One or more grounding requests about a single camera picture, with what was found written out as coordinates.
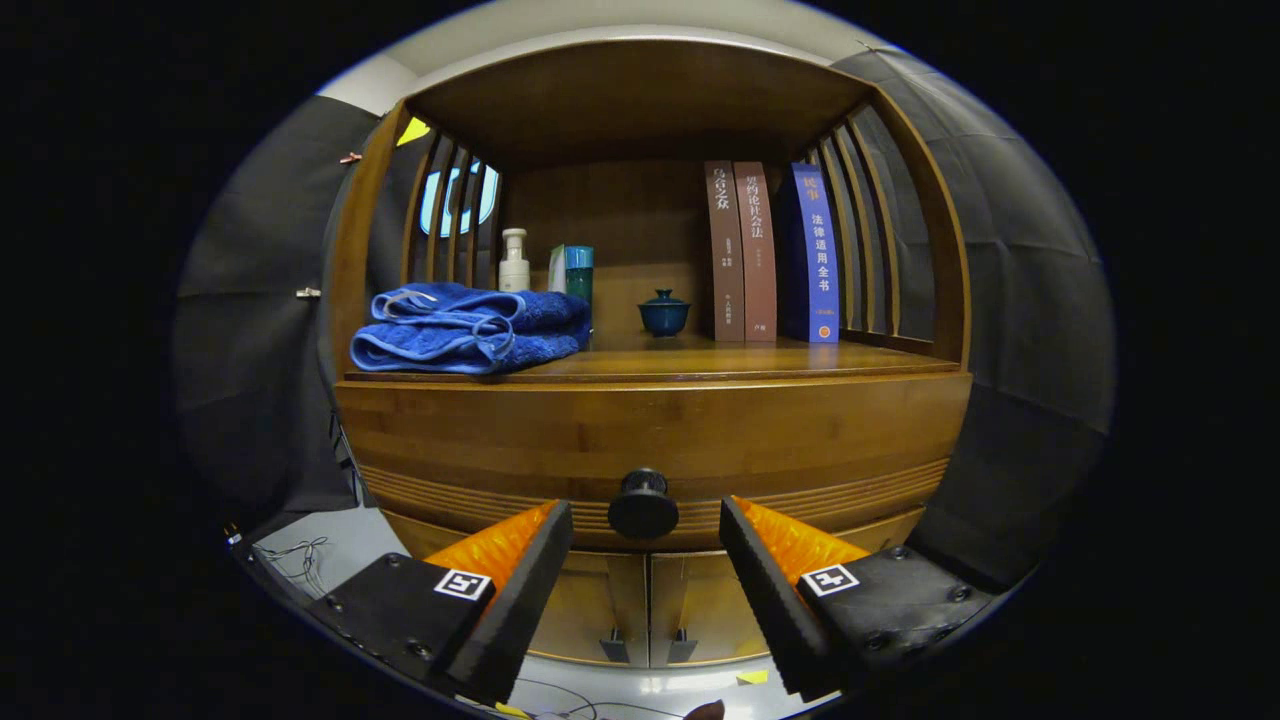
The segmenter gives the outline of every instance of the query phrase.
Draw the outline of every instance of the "book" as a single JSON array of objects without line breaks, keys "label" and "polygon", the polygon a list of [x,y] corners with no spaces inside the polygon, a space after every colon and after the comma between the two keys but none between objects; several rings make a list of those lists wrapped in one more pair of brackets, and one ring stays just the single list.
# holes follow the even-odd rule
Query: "book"
[{"label": "book", "polygon": [[746,338],[742,311],[742,227],[737,211],[733,164],[708,160],[707,209],[712,232],[712,327],[717,341]]},{"label": "book", "polygon": [[774,275],[769,187],[760,163],[733,163],[742,228],[742,310],[748,341],[778,338],[778,286]]},{"label": "book", "polygon": [[840,341],[840,272],[822,170],[791,164],[778,193],[778,275],[782,332],[808,342]]}]

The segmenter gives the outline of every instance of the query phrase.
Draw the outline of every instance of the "wooden cabinet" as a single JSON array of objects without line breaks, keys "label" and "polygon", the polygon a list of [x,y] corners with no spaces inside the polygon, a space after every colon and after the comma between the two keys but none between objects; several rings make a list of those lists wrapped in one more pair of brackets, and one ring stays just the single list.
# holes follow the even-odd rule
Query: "wooden cabinet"
[{"label": "wooden cabinet", "polygon": [[[870,237],[867,222],[887,213],[886,200],[876,184],[861,202],[855,165],[865,149],[858,137],[841,140],[858,113],[883,122],[919,200],[934,288],[931,338],[899,333],[892,233],[877,223]],[[369,322],[369,291],[392,290],[366,288],[369,234],[411,117],[439,133],[430,147],[500,174],[498,223],[529,229],[535,290],[553,246],[595,247],[589,347],[503,377],[355,368],[348,348]],[[832,205],[846,274],[841,342],[710,340],[701,163],[712,159],[762,161],[771,192],[788,163],[808,159],[828,187],[854,191],[833,195]],[[534,652],[607,662],[600,641],[614,635],[613,652],[625,648],[626,664],[639,666],[765,652],[718,542],[722,496],[878,550],[905,538],[941,482],[973,379],[964,240],[928,146],[874,83],[713,42],[571,45],[404,97],[353,173],[324,290],[343,428],[366,486],[417,555],[547,500],[572,502],[573,547]],[[465,270],[448,279],[492,277],[474,238],[458,237],[458,218],[475,201],[475,192],[452,201],[443,238],[413,240],[422,233],[408,232],[410,213],[406,282],[428,279],[413,259],[440,255],[440,243],[456,260],[448,266]],[[440,227],[443,205],[438,188],[431,227]],[[677,338],[641,331],[635,306],[659,287],[695,305]],[[856,322],[873,307],[887,309],[883,332]],[[667,477],[680,506],[675,530],[655,541],[626,539],[607,521],[621,479],[641,466]]]},{"label": "wooden cabinet", "polygon": [[[916,507],[840,537],[872,551],[897,544],[922,511]],[[383,514],[415,557],[466,537],[392,511]],[[602,641],[620,643],[625,661],[617,656],[611,660]],[[746,660],[767,655],[769,648],[723,551],[572,551],[529,651],[573,662],[667,667]]]}]

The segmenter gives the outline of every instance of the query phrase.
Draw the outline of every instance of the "lid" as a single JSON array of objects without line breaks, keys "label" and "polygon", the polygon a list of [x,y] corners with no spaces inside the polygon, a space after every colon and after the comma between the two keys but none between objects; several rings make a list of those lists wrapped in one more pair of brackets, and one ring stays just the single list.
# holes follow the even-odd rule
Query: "lid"
[{"label": "lid", "polygon": [[671,296],[671,290],[655,290],[658,297],[650,297],[644,305],[689,305],[678,297]]},{"label": "lid", "polygon": [[570,270],[595,266],[595,249],[585,245],[564,247],[564,266]]}]

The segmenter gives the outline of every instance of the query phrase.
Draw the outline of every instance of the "blue book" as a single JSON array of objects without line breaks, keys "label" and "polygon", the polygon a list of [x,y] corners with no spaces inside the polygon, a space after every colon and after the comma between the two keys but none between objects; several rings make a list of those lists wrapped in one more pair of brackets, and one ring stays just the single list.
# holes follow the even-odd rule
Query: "blue book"
[{"label": "blue book", "polygon": [[817,165],[792,163],[778,193],[778,300],[783,333],[840,341],[840,272],[827,187]]}]

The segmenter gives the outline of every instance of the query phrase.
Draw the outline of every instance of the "white pump bottle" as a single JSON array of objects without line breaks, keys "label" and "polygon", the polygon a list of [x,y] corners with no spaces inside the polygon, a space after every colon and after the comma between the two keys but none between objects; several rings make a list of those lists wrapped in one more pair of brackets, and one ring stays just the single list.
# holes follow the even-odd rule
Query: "white pump bottle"
[{"label": "white pump bottle", "polygon": [[507,255],[498,263],[498,290],[502,292],[529,290],[529,260],[524,256],[526,234],[525,228],[502,231],[507,243]]}]

